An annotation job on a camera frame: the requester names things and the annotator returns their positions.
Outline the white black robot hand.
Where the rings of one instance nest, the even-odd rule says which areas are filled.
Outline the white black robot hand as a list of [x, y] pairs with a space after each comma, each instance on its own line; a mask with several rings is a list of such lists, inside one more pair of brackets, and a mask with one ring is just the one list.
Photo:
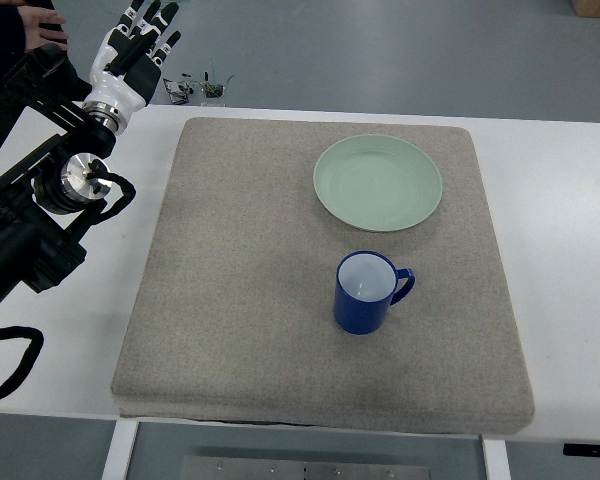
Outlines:
[[105, 35], [82, 108], [114, 135], [151, 101], [165, 60], [181, 37], [179, 31], [165, 34], [178, 11], [176, 2], [132, 1]]

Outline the person hand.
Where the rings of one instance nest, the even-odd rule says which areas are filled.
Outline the person hand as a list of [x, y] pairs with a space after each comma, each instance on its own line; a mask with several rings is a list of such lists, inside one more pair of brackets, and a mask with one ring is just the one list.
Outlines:
[[67, 23], [56, 10], [33, 6], [19, 6], [18, 12], [24, 28], [26, 52], [45, 45], [55, 45], [68, 50], [68, 34], [62, 29]]

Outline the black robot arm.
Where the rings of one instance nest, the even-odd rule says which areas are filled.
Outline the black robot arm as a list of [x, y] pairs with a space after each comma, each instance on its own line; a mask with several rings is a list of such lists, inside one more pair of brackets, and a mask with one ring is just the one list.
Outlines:
[[94, 225], [124, 210], [134, 186], [104, 161], [116, 143], [112, 115], [84, 111], [46, 78], [63, 60], [47, 45], [7, 74], [5, 90], [63, 129], [0, 176], [0, 303], [19, 284], [40, 293], [80, 266], [80, 241]]

